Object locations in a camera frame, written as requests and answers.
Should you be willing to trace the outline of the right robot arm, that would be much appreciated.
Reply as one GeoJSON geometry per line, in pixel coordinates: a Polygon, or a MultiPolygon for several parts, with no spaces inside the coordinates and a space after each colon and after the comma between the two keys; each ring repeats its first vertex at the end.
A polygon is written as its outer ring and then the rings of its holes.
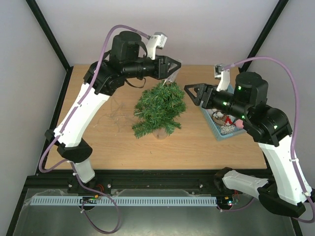
{"type": "Polygon", "coordinates": [[[236,76],[232,93],[205,83],[186,85],[184,90],[195,105],[241,120],[273,174],[272,179],[257,178],[226,167],[215,174],[215,188],[222,193],[228,189],[243,192],[273,214],[300,219],[306,210],[304,203],[314,203],[315,190],[291,150],[293,135],[287,115],[267,104],[267,81],[255,72],[242,72],[236,76]]]}

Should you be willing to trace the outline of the small green christmas tree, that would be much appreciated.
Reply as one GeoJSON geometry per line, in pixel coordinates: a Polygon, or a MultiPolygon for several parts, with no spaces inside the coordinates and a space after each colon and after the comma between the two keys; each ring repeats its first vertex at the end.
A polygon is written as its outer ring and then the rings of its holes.
{"type": "Polygon", "coordinates": [[[144,90],[134,106],[133,114],[138,117],[131,127],[134,136],[139,139],[160,129],[169,136],[181,129],[176,119],[187,109],[184,97],[185,92],[176,82],[160,82],[144,90]]]}

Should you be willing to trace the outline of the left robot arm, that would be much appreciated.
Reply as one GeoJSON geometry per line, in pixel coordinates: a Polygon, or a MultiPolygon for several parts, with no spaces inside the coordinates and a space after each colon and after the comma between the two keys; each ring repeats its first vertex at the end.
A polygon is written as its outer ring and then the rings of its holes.
{"type": "Polygon", "coordinates": [[[75,173],[83,183],[95,177],[90,162],[93,149],[83,139],[83,134],[101,106],[129,78],[170,79],[181,68],[179,61],[156,53],[166,44],[164,33],[148,36],[147,43],[142,37],[134,31],[115,35],[111,49],[89,67],[78,96],[63,121],[45,132],[46,139],[57,146],[59,155],[74,165],[75,173]]]}

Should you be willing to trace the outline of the clear string lights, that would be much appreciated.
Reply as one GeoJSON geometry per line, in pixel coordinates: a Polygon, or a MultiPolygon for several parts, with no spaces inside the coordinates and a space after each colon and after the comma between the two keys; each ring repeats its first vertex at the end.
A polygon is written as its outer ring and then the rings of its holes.
{"type": "Polygon", "coordinates": [[[112,127],[116,129],[116,133],[121,133],[126,127],[131,127],[134,122],[132,117],[125,111],[124,102],[118,102],[115,98],[110,100],[110,111],[101,115],[93,128],[99,129],[101,126],[112,127]]]}

